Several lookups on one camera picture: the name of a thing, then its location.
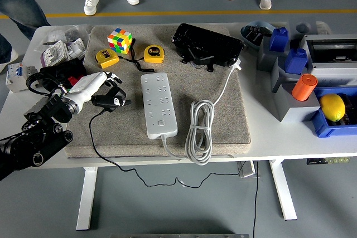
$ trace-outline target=rubik's cube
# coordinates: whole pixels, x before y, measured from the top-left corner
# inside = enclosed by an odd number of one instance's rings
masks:
[[[132,44],[132,34],[117,28],[108,36],[108,42],[116,53],[128,54]]]

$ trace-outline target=orange cylinder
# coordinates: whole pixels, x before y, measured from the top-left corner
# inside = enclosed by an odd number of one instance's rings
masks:
[[[310,74],[303,74],[293,88],[291,95],[299,101],[305,101],[308,99],[316,85],[316,77]]]

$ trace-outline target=blue bottle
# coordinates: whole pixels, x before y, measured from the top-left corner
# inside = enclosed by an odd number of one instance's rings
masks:
[[[307,63],[306,51],[303,48],[293,48],[290,50],[284,62],[285,72],[289,74],[301,74]]]
[[[289,32],[285,27],[275,28],[269,43],[270,51],[284,52],[289,42]]]

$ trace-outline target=gray carpet mat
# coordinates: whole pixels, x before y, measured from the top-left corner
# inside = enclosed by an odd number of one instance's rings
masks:
[[[142,68],[154,68],[155,72],[165,72],[168,75],[178,134],[168,138],[167,144],[174,154],[185,154],[191,103],[204,99],[214,102],[220,95],[229,75],[229,68],[214,65],[214,72],[210,73],[206,66],[196,69],[190,63],[181,63],[181,57],[171,42],[177,26],[106,25],[93,28],[84,61],[87,72],[115,73],[123,81],[120,87],[126,92],[127,99],[132,101],[131,105],[118,108],[112,113],[104,113],[93,120],[94,143],[103,156],[168,156],[160,139],[150,140],[147,136],[140,80],[144,73],[138,71],[134,63],[123,59],[105,69],[101,69],[95,62],[97,52],[109,48],[107,37],[117,27],[130,32],[136,39],[136,59],[143,57],[144,49],[149,45],[160,45],[165,50],[164,63],[140,63]],[[229,35],[225,27],[201,27]],[[215,106],[212,126],[213,155],[244,154],[249,151],[250,135],[238,75],[238,71],[234,70],[225,93]],[[98,94],[105,94],[108,90],[108,87],[103,86]],[[70,121],[67,129],[73,132],[74,140],[65,148],[68,157],[97,156],[91,146],[89,121],[101,110],[91,102],[85,103],[82,112]]]

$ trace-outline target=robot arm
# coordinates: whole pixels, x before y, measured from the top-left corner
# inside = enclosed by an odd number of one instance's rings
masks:
[[[15,170],[41,166],[73,140],[72,132],[64,131],[54,119],[68,123],[90,100],[109,112],[130,104],[118,86],[121,83],[111,72],[98,72],[82,77],[70,93],[64,90],[63,96],[42,98],[25,113],[22,132],[0,140],[0,181]],[[103,84],[112,88],[106,95],[96,96]]]

